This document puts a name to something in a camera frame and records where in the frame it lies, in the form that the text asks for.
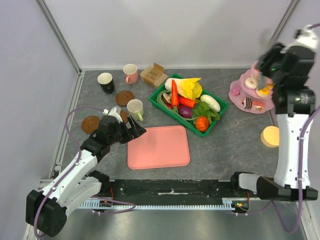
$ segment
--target green basket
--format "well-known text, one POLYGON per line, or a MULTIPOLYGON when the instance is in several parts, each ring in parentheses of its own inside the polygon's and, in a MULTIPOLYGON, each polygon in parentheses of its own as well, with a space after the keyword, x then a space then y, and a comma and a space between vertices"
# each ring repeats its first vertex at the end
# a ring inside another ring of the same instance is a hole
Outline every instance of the green basket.
MULTIPOLYGON (((184 77, 180 76, 179 74, 173 74, 170 78, 174 78, 174 79, 183 79, 184 77)), ((173 112, 171 112, 171 110, 166 109, 165 107, 161 106, 159 103, 156 102, 157 96, 159 95, 160 92, 162 92, 163 90, 166 90, 165 88, 165 84, 162 84, 150 97, 149 100, 152 103, 153 106, 155 106, 157 109, 160 109, 162 112, 164 112, 165 114, 169 115, 170 117, 172 117, 174 120, 176 120, 177 122, 179 122, 180 124, 182 124, 183 126, 185 126, 186 128, 188 128, 189 130, 191 130, 192 132, 194 132, 195 134, 197 134, 199 137, 203 138, 205 136, 208 135, 208 133, 211 131, 211 129, 214 127, 214 125, 216 125, 216 123, 218 122, 217 120, 215 120, 208 128, 208 130, 206 132, 200 132, 199 130, 196 129, 195 126, 193 126, 191 123, 185 122, 181 117, 175 115, 173 112)), ((217 96, 211 94, 210 92, 207 92, 206 90, 202 90, 202 94, 201 95, 209 95, 211 97, 213 97, 219 104, 220 104, 220 112, 219 112, 219 116, 221 118, 221 116, 224 114, 224 112, 227 110, 229 104, 225 101, 223 101, 222 99, 218 98, 217 96)))

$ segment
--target pink cake stand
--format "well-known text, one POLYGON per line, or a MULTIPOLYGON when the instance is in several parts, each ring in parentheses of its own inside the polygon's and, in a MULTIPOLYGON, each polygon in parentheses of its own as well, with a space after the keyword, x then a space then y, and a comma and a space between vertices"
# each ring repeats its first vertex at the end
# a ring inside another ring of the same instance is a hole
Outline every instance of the pink cake stand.
MULTIPOLYGON (((252 113, 252 114, 263 114, 266 111, 271 110, 275 105, 272 101, 272 90, 269 96, 267 97, 260 97, 256 94, 256 90, 251 90, 248 89, 245 86, 245 80, 247 78, 249 78, 251 76, 251 73, 253 73, 252 69, 249 69, 248 71, 246 71, 244 74, 241 75, 239 80, 233 81, 230 84, 230 91, 229 91, 229 98, 230 100, 234 103, 234 105, 236 105, 239 109, 241 109, 242 111, 245 111, 247 113, 252 113), (240 86, 239 88, 239 95, 233 96, 231 94, 231 91, 233 88, 240 86), (251 109, 245 109, 244 105, 242 104, 242 101, 245 98, 251 98, 253 101, 259 101, 259 102, 263 102, 264 103, 264 108, 262 110, 258 110, 256 108, 251 108, 251 109)), ((267 81, 267 83, 271 84, 272 80, 269 79, 267 81)))

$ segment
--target mug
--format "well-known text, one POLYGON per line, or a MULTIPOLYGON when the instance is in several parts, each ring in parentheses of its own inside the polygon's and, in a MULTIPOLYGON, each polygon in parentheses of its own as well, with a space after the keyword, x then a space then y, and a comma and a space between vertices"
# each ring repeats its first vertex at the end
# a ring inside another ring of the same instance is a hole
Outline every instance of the mug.
POLYGON ((135 84, 138 81, 138 68, 134 64, 127 64, 123 67, 125 81, 127 84, 135 84))
POLYGON ((112 75, 108 72, 101 73, 98 78, 98 83, 106 94, 112 94, 115 91, 115 82, 112 75))
POLYGON ((128 109, 129 114, 134 120, 143 121, 143 115, 144 115, 144 106, 142 104, 142 101, 138 99, 132 99, 128 102, 126 105, 126 108, 128 109))

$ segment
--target gray table surface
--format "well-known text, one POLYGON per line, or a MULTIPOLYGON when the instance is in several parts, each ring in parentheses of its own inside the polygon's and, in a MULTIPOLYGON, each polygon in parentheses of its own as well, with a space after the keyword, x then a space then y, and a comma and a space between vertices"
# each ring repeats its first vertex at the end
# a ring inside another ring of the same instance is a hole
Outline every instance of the gray table surface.
MULTIPOLYGON (((166 69, 170 76, 178 73, 186 78, 201 77, 202 87, 217 97, 227 101, 229 108, 221 120, 206 137, 198 137, 187 129, 190 163, 183 167, 131 170, 127 164, 127 145, 115 144, 111 151, 96 166, 96 170, 112 179, 230 179, 235 171, 253 172, 272 177, 275 174, 278 149, 264 146, 260 140, 261 131, 271 125, 268 112, 252 114, 241 111, 229 99, 230 83, 239 79, 246 69, 166 69)), ((111 109, 116 106, 116 95, 130 90, 136 99, 143 102, 144 121, 141 126, 174 126, 178 123, 152 106, 149 96, 155 91, 141 80, 136 84, 126 84, 122 70, 86 71, 77 102, 80 106, 95 106, 111 109), (112 74, 115 92, 105 94, 97 77, 103 72, 112 74)), ((71 132, 82 143, 89 135, 81 130, 84 118, 102 114, 92 109, 75 112, 71 132)), ((62 169, 77 153, 75 144, 69 138, 65 148, 62 169)))

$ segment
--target small brown box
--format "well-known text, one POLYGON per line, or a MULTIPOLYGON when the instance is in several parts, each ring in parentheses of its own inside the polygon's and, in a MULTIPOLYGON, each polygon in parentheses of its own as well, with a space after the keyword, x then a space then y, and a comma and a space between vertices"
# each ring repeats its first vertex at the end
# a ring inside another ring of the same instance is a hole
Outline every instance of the small brown box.
POLYGON ((157 89, 168 78, 168 75, 164 74, 165 68, 157 63, 153 66, 148 66, 140 73, 141 80, 149 86, 157 89))

